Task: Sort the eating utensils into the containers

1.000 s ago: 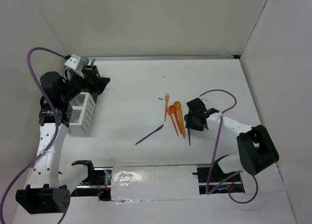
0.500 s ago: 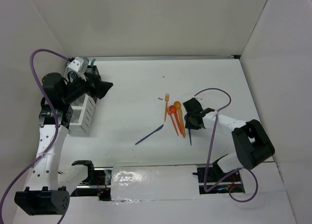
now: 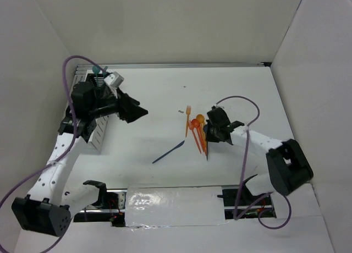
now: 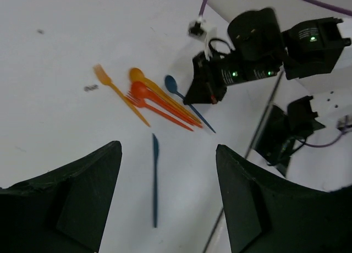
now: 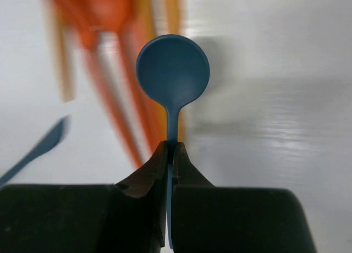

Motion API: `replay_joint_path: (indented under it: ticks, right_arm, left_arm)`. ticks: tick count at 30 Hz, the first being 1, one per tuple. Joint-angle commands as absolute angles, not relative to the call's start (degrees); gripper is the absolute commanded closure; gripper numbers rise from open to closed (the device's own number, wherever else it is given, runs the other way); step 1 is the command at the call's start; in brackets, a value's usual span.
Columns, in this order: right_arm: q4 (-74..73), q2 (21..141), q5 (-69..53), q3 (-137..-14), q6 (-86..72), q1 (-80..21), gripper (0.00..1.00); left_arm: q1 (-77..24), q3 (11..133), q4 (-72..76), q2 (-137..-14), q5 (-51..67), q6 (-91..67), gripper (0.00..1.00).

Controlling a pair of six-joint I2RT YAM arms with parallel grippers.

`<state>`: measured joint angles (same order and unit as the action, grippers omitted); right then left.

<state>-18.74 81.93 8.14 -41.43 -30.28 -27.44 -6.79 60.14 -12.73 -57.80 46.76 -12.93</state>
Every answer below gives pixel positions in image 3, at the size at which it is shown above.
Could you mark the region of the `yellow spoon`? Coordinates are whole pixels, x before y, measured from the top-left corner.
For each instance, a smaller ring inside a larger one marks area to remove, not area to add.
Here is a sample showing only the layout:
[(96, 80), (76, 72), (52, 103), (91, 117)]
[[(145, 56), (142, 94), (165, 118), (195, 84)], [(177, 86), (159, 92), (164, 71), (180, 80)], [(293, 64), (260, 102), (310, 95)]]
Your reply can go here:
[(203, 126), (205, 125), (205, 118), (204, 118), (204, 116), (203, 116), (202, 114), (198, 114), (198, 115), (196, 116), (196, 119), (200, 122), (200, 124), (202, 125), (202, 128), (203, 128)]

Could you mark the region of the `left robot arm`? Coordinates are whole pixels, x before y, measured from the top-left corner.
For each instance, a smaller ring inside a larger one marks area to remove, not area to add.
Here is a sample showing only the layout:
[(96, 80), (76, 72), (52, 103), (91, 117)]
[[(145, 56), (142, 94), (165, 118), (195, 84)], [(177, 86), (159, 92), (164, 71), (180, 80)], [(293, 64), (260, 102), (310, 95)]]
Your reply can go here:
[(85, 207), (105, 207), (109, 196), (103, 182), (87, 180), (78, 192), (65, 193), (74, 164), (96, 129), (98, 118), (117, 114), (120, 120), (131, 123), (148, 114), (139, 101), (120, 88), (110, 89), (105, 84), (79, 82), (70, 98), (72, 104), (61, 121), (48, 168), (24, 198), (17, 197), (12, 203), (23, 230), (61, 237), (71, 219)]

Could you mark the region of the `orange fork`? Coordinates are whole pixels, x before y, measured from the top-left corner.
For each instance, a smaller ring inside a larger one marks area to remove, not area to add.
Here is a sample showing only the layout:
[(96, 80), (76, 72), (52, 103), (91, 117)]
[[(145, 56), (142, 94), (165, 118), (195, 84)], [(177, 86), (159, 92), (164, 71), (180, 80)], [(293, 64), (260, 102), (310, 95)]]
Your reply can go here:
[(201, 147), (200, 147), (199, 141), (198, 141), (198, 139), (197, 139), (197, 136), (195, 135), (195, 130), (194, 130), (195, 128), (194, 128), (194, 126), (192, 125), (192, 123), (191, 123), (190, 120), (188, 121), (188, 126), (189, 126), (189, 129), (191, 130), (191, 132), (192, 132), (192, 134), (193, 134), (193, 137), (194, 137), (194, 140), (195, 140), (195, 143), (196, 143), (196, 145), (197, 145), (197, 148), (198, 148), (199, 152), (202, 153), (202, 152), (201, 152)]

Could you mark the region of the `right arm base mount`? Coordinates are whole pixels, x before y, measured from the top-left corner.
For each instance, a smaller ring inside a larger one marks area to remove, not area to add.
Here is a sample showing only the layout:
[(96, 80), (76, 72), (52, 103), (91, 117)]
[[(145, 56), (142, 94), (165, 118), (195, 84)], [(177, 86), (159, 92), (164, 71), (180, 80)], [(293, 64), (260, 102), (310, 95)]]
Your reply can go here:
[[(220, 194), (217, 195), (222, 200), (224, 206), (224, 216), (226, 220), (234, 218), (235, 200), (237, 197), (238, 188), (236, 186), (223, 187)], [(247, 207), (249, 207), (259, 196), (253, 196), (246, 187), (243, 187), (238, 203), (237, 214), (241, 214)], [(263, 212), (263, 218), (276, 218), (276, 213), (273, 207), (273, 202), (270, 197), (266, 197), (257, 202), (240, 218), (257, 218), (259, 213)]]

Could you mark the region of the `blue spoon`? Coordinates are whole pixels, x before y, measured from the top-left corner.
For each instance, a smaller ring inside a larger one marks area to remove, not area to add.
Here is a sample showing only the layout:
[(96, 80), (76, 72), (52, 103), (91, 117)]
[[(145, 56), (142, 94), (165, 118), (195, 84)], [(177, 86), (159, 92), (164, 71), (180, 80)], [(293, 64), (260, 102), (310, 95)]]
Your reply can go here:
[(207, 124), (203, 128), (203, 132), (205, 133), (205, 146), (206, 146), (206, 161), (208, 161), (208, 140), (207, 140)]

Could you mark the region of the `yellow fork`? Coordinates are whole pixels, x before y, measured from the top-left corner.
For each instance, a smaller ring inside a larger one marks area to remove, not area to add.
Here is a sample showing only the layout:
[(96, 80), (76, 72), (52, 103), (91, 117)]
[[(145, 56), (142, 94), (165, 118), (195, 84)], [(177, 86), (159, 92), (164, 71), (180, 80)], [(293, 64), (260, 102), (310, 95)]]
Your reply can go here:
[(189, 130), (189, 116), (191, 114), (191, 106), (190, 105), (187, 105), (185, 113), (186, 113), (185, 137), (187, 137), (188, 130)]

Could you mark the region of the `teal spoon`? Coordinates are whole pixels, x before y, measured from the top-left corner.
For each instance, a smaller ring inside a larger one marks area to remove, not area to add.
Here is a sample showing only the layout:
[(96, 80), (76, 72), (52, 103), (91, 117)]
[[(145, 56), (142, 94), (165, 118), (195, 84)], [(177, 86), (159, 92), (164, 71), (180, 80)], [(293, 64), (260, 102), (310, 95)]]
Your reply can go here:
[(98, 75), (100, 73), (100, 69), (98, 67), (96, 67), (95, 65), (93, 65), (92, 72), (94, 73), (96, 83), (98, 84)]

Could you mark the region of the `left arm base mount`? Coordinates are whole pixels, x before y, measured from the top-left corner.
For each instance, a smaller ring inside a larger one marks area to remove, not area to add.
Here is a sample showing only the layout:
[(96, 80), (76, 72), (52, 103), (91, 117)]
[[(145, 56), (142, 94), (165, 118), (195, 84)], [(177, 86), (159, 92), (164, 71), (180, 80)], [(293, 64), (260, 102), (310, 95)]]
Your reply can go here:
[(108, 223), (113, 227), (125, 227), (127, 189), (108, 189), (101, 207), (87, 206), (75, 215), (74, 223)]

